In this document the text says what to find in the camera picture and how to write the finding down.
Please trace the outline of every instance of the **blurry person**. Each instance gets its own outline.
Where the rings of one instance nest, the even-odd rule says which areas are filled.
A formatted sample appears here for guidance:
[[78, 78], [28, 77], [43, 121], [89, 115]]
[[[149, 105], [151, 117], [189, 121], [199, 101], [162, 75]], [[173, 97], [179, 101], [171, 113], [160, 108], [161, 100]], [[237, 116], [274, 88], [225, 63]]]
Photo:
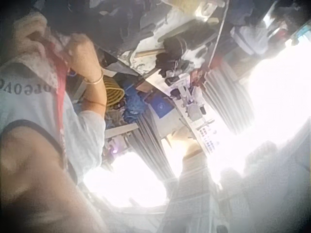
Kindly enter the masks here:
[[[92, 42], [62, 47], [46, 19], [17, 20], [0, 67], [1, 219], [9, 232], [106, 232], [76, 183], [101, 164], [106, 89]], [[87, 83], [76, 115], [65, 93], [69, 68]]]

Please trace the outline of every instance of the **gold bracelet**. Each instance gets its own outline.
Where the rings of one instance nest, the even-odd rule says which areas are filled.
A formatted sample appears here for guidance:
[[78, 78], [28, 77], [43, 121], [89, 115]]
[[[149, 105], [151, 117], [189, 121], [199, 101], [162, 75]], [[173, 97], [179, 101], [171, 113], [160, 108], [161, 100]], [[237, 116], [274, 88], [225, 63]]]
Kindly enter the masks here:
[[90, 84], [90, 85], [95, 85], [95, 84], [100, 83], [101, 80], [102, 80], [103, 77], [104, 77], [104, 69], [101, 68], [101, 71], [102, 71], [102, 75], [101, 75], [101, 77], [100, 77], [98, 80], [96, 80], [96, 81], [94, 81], [94, 82], [89, 82], [89, 81], [86, 81], [85, 79], [83, 79], [83, 81], [84, 81], [86, 84]]

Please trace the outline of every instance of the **yellow woven basket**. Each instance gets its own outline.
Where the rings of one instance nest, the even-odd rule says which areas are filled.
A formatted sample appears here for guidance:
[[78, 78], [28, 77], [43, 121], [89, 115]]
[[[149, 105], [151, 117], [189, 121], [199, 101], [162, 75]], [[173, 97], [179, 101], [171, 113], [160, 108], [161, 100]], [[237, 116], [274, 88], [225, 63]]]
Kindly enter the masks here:
[[108, 76], [104, 75], [104, 83], [107, 91], [107, 106], [118, 103], [124, 97], [124, 90], [117, 82]]

